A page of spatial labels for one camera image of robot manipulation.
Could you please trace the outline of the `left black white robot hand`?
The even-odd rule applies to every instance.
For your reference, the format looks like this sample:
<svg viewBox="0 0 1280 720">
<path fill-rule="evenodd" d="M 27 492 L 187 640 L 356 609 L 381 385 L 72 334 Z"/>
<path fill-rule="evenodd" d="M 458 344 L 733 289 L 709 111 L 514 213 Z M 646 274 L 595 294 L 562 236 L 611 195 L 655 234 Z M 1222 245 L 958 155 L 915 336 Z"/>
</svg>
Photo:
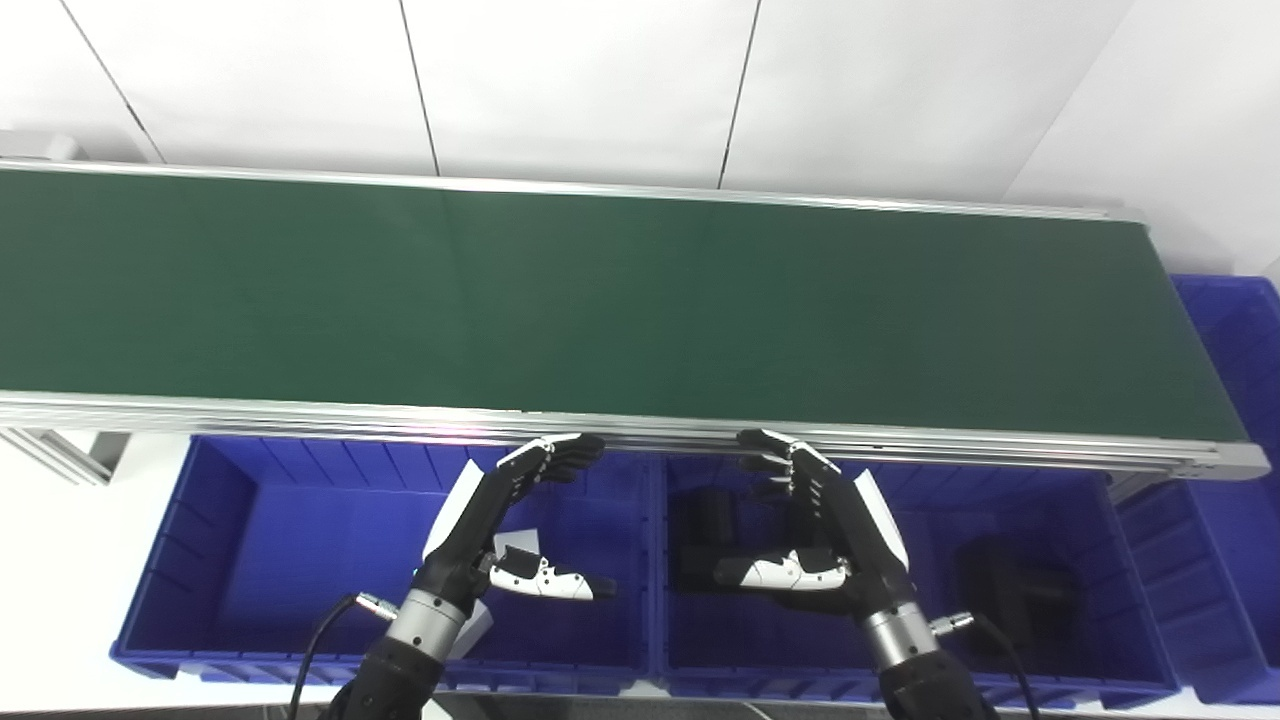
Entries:
<svg viewBox="0 0 1280 720">
<path fill-rule="evenodd" d="M 570 483 L 604 454 L 599 436 L 568 433 L 529 441 L 481 471 L 458 480 L 458 511 L 439 543 L 426 552 L 412 589 L 470 612 L 476 600 L 497 587 L 517 594 L 572 601 L 611 600 L 617 584 L 607 577 L 556 566 L 521 548 L 497 552 L 495 536 L 506 514 L 545 483 Z"/>
</svg>

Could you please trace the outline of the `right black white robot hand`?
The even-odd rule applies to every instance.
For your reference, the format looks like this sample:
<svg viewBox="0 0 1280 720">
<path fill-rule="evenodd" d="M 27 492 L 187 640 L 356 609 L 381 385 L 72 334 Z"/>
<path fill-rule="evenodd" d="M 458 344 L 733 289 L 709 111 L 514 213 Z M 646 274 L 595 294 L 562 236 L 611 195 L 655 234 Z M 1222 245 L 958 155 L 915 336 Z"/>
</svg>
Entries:
<svg viewBox="0 0 1280 720">
<path fill-rule="evenodd" d="M 788 534 L 777 550 L 718 559 L 719 587 L 859 623 L 915 602 L 905 543 L 869 471 L 846 477 L 808 442 L 776 430 L 740 430 L 736 441 L 742 469 L 786 489 Z"/>
</svg>

